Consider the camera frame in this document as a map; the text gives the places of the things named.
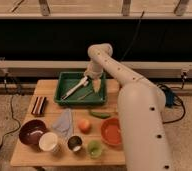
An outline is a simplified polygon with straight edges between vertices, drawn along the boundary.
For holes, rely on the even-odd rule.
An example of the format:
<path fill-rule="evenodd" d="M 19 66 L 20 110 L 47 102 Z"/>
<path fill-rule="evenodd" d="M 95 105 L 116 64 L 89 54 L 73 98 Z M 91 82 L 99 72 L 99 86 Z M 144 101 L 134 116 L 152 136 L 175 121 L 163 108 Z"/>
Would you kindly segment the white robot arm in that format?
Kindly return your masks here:
<path fill-rule="evenodd" d="M 106 71 L 121 85 L 117 108 L 127 171 L 175 171 L 161 119 L 164 92 L 113 59 L 110 44 L 91 45 L 87 53 L 87 76 L 99 78 Z"/>

